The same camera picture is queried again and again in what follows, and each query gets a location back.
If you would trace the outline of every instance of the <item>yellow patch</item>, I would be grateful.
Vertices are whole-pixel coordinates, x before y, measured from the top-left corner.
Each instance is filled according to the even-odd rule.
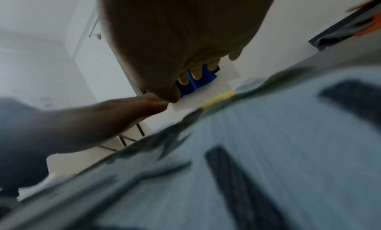
[[[212,99],[211,101],[205,103],[201,108],[209,109],[210,107],[217,104],[218,102],[229,99],[230,97],[235,96],[235,95],[236,95],[235,91],[230,91],[230,92],[224,93],[224,94],[219,95],[216,98]]]

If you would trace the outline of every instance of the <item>white door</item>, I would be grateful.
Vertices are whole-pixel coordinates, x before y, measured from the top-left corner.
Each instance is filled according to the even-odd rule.
[[[97,16],[95,16],[91,25],[96,21],[96,18]],[[95,34],[104,35],[100,23],[95,26],[93,35],[90,38],[87,34],[84,36],[75,56],[75,62],[94,97],[99,102],[102,102],[136,96],[136,92],[107,44],[106,39],[102,37],[99,40]]]

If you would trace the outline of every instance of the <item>blue cloth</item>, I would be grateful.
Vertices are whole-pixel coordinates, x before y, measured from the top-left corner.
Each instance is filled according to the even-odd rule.
[[[203,65],[202,66],[202,77],[199,80],[193,79],[191,73],[188,71],[187,74],[188,74],[189,84],[182,85],[182,84],[180,84],[180,82],[176,81],[176,86],[180,90],[181,97],[189,95],[189,94],[193,93],[195,90],[197,90],[198,88],[201,88],[204,85],[207,85],[207,84],[211,83],[212,81],[214,81],[214,79],[217,78],[217,76],[215,75],[215,73],[217,71],[219,71],[219,67],[217,67],[217,69],[215,71],[209,71],[206,68],[206,65]]]

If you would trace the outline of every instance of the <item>white ceiling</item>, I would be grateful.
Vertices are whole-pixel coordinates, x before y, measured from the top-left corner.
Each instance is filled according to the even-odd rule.
[[[78,0],[0,0],[0,30],[62,42]]]

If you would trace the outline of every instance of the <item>blue object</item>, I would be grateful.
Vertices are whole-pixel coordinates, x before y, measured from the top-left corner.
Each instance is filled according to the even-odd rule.
[[[191,73],[188,71],[188,79],[189,79],[189,84],[187,85],[182,85],[180,82],[176,81],[176,86],[179,88],[181,97],[184,97],[186,95],[189,95],[193,93],[195,90],[198,88],[203,87],[204,85],[207,85],[214,81],[214,79],[217,78],[215,75],[216,72],[219,71],[219,67],[215,71],[209,71],[206,67],[206,65],[202,66],[202,77],[199,80],[193,79]]]

